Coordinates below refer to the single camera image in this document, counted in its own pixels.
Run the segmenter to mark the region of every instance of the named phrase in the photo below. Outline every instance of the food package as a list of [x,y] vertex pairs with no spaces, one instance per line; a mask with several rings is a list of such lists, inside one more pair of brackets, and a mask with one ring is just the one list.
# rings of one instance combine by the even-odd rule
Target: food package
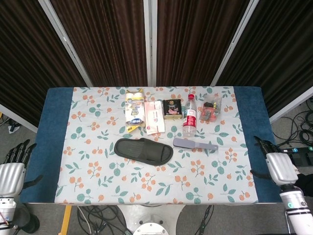
[[128,133],[139,126],[145,126],[144,97],[143,89],[135,92],[126,91],[125,123]]
[[161,101],[145,102],[145,114],[148,135],[165,132]]
[[181,101],[180,99],[163,100],[164,119],[181,119]]
[[214,95],[206,95],[203,101],[203,107],[200,115],[200,120],[215,121],[221,113],[222,97]]

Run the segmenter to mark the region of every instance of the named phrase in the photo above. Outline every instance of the yellow pole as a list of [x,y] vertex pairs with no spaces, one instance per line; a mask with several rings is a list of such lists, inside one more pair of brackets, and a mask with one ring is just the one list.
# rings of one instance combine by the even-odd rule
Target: yellow pole
[[67,229],[68,229],[71,210],[72,210],[72,206],[66,206],[65,207],[62,228],[61,228],[61,232],[58,233],[58,235],[67,235]]

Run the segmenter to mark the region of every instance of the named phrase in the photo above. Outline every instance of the brown curtain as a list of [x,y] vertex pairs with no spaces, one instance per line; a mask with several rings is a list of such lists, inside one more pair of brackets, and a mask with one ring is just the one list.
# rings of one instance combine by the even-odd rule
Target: brown curtain
[[313,86],[313,1],[260,1],[218,85],[260,86],[270,116]]
[[0,1],[0,104],[38,126],[51,87],[85,86],[38,1]]
[[146,86],[142,0],[51,0],[94,86]]
[[248,2],[159,0],[157,85],[209,85]]

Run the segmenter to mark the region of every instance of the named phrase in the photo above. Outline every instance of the plastic water bottle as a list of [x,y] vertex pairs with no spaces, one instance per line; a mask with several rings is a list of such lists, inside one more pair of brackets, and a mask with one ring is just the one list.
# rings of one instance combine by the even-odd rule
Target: plastic water bottle
[[188,95],[188,100],[185,104],[184,120],[182,125],[182,133],[184,137],[193,137],[196,134],[197,127],[197,105],[195,96]]

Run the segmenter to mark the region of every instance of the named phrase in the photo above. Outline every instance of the floral tablecloth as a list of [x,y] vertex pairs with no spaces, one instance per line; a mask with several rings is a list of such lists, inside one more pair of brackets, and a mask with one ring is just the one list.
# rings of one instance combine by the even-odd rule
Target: floral tablecloth
[[[125,91],[134,87],[74,88],[55,203],[74,204],[251,204],[258,198],[233,87],[145,87],[145,100],[195,94],[200,116],[206,94],[222,96],[215,122],[197,121],[198,142],[218,151],[173,147],[182,120],[165,120],[166,132],[125,129]],[[173,147],[172,159],[151,166],[114,153],[120,138],[148,138]]]

